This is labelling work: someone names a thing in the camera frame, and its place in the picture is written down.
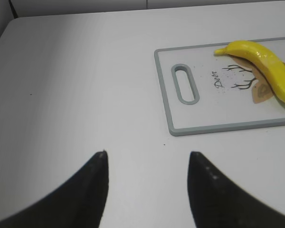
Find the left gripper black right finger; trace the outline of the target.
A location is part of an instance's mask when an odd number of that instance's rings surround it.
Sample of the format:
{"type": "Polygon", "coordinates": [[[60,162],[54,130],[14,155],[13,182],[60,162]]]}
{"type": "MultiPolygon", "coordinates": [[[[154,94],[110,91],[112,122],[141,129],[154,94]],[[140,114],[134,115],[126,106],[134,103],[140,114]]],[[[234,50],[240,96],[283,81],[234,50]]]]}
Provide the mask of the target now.
{"type": "Polygon", "coordinates": [[[190,154],[188,197],[198,228],[285,228],[285,215],[245,192],[200,152],[190,154]]]}

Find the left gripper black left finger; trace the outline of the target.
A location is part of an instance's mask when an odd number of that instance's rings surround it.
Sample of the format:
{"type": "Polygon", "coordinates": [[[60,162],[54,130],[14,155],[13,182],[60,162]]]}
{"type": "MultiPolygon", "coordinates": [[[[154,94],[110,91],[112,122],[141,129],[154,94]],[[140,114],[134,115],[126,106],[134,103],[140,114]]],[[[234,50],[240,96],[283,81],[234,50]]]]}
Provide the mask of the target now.
{"type": "Polygon", "coordinates": [[[97,228],[108,189],[108,155],[101,151],[52,193],[1,220],[0,228],[97,228]]]}

